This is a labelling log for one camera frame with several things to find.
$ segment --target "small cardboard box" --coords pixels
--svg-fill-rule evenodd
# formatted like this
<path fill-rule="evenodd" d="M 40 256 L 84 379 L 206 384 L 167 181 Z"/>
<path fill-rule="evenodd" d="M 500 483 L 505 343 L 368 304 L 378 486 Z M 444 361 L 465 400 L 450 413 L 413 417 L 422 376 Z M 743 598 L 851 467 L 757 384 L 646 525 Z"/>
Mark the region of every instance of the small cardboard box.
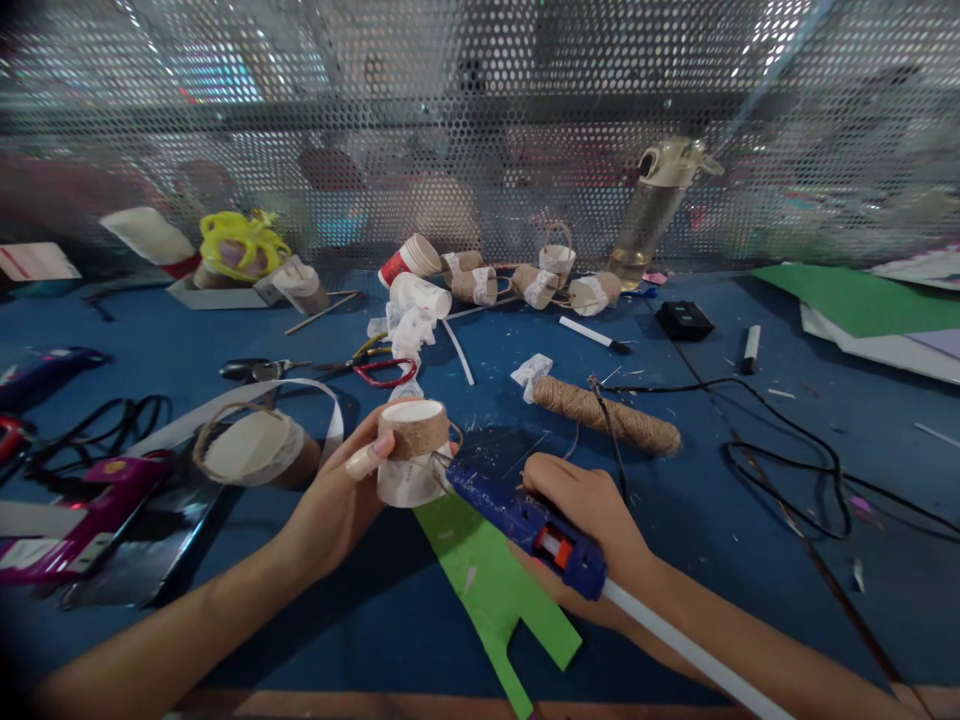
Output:
<path fill-rule="evenodd" d="M 272 277 L 268 275 L 247 288 L 200 290 L 193 284 L 193 276 L 187 275 L 168 287 L 167 292 L 191 310 L 264 308 L 275 305 L 283 297 L 274 286 Z"/>

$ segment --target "paper strip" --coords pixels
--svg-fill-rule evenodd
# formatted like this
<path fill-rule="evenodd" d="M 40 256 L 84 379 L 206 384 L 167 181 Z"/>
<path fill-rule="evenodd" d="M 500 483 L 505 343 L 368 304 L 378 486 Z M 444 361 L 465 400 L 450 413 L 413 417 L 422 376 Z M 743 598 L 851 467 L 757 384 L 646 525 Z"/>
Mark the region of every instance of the paper strip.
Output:
<path fill-rule="evenodd" d="M 230 392 L 218 395 L 213 400 L 205 402 L 203 405 L 194 408 L 186 415 L 174 420 L 169 425 L 160 428 L 153 435 L 144 438 L 136 445 L 127 450 L 124 455 L 127 457 L 143 457 L 154 450 L 172 450 L 184 440 L 193 437 L 193 433 L 198 427 L 212 418 L 224 405 L 234 402 L 251 402 L 261 395 L 265 395 L 274 388 L 281 385 L 309 385 L 325 392 L 333 400 L 333 413 L 330 415 L 330 426 L 327 428 L 327 437 L 323 443 L 323 453 L 320 456 L 320 465 L 330 458 L 333 451 L 343 444 L 343 413 L 340 412 L 340 403 L 334 392 L 323 383 L 316 380 L 307 380 L 306 378 L 290 378 L 289 380 L 269 380 L 262 383 L 251 383 L 250 385 L 241 385 Z M 236 410 L 228 412 L 224 417 L 228 417 Z"/>
<path fill-rule="evenodd" d="M 516 561 L 500 531 L 462 498 L 451 493 L 413 512 L 470 616 L 514 712 L 525 720 L 533 713 L 533 704 L 507 657 L 517 622 L 526 623 L 561 670 L 580 647 L 580 636 Z M 467 589 L 471 569 L 474 578 Z"/>

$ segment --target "twine-wrapped paper cup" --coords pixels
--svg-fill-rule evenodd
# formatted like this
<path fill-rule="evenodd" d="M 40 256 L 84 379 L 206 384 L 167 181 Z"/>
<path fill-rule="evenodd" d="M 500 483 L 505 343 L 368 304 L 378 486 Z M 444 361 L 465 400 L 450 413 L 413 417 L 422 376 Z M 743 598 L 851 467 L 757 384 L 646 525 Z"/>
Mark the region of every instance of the twine-wrapped paper cup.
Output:
<path fill-rule="evenodd" d="M 207 439 L 225 410 L 245 407 L 252 415 L 233 423 L 207 447 Z M 317 474 L 320 446 L 289 415 L 252 403 L 230 403 L 200 430 L 193 462 L 214 482 L 292 489 Z"/>
<path fill-rule="evenodd" d="M 510 292 L 511 285 L 497 292 L 497 273 L 492 267 L 482 267 L 453 277 L 451 292 L 460 302 L 490 307 L 497 301 L 497 295 Z"/>
<path fill-rule="evenodd" d="M 554 230 L 561 230 L 567 238 L 566 245 L 551 245 L 550 236 Z M 573 263 L 577 259 L 577 254 L 573 251 L 573 233 L 565 223 L 553 223 L 547 228 L 547 244 L 540 249 L 539 264 L 541 270 L 552 272 L 560 280 L 557 289 L 566 287 L 567 278 L 570 277 L 570 270 L 573 269 Z"/>
<path fill-rule="evenodd" d="M 583 317 L 596 315 L 620 297 L 620 278 L 613 273 L 600 273 L 577 278 L 570 283 L 570 307 Z"/>
<path fill-rule="evenodd" d="M 436 400 L 397 403 L 380 413 L 379 433 L 393 430 L 396 445 L 380 466 L 377 495 L 387 505 L 414 508 L 451 490 L 443 464 L 452 456 L 450 420 Z"/>
<path fill-rule="evenodd" d="M 520 265 L 513 271 L 513 291 L 537 310 L 549 305 L 559 289 L 559 278 L 547 270 L 537 270 L 533 265 Z"/>
<path fill-rule="evenodd" d="M 477 250 L 444 253 L 440 256 L 443 281 L 447 284 L 448 288 L 453 287 L 453 279 L 457 275 L 476 270 L 481 265 L 483 265 L 483 256 Z"/>

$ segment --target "wooden stick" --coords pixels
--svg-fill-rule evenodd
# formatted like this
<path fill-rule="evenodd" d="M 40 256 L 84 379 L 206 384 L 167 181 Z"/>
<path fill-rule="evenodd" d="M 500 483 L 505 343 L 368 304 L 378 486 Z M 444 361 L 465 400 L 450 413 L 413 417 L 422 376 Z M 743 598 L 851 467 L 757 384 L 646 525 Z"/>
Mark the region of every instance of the wooden stick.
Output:
<path fill-rule="evenodd" d="M 314 315 L 314 316 L 312 316 L 312 317 L 308 317 L 308 318 L 307 318 L 306 320 L 304 320 L 302 323 L 298 323 L 297 325 L 294 325 L 292 328 L 290 328 L 289 330 L 287 330 L 287 331 L 284 333 L 284 335 L 293 335 L 293 333 L 295 333 L 295 332 L 296 332 L 297 330 L 299 330 L 300 328 L 306 327 L 307 325 L 309 325 L 310 323 L 312 323 L 314 320 L 316 320 L 318 317 L 323 317 L 324 315 L 326 315 L 328 312 L 330 312 L 330 311 L 333 310 L 334 308 L 340 307 L 340 306 L 343 305 L 345 302 L 347 302 L 347 300 L 353 300 L 353 299 L 354 299 L 357 295 L 359 295 L 359 294 L 360 294 L 359 292 L 353 292 L 353 293 L 351 293 L 350 295 L 348 295 L 347 297 L 345 297 L 345 298 L 344 298 L 343 300 L 341 300 L 340 302 L 336 302 L 336 303 L 334 303 L 333 305 L 331 305 L 330 307 L 328 307 L 328 308 L 327 308 L 326 310 L 324 310 L 323 312 L 318 312 L 316 315 Z"/>

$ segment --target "purple glue gun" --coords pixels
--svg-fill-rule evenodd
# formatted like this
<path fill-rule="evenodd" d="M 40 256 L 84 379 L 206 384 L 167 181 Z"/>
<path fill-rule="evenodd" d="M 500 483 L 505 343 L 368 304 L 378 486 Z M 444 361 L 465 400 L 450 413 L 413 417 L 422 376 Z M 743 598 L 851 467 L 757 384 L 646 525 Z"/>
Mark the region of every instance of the purple glue gun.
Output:
<path fill-rule="evenodd" d="M 0 502 L 0 583 L 79 580 L 123 531 L 170 472 L 171 455 L 117 457 L 93 466 L 81 483 L 102 492 L 89 502 L 61 498 L 52 505 Z"/>

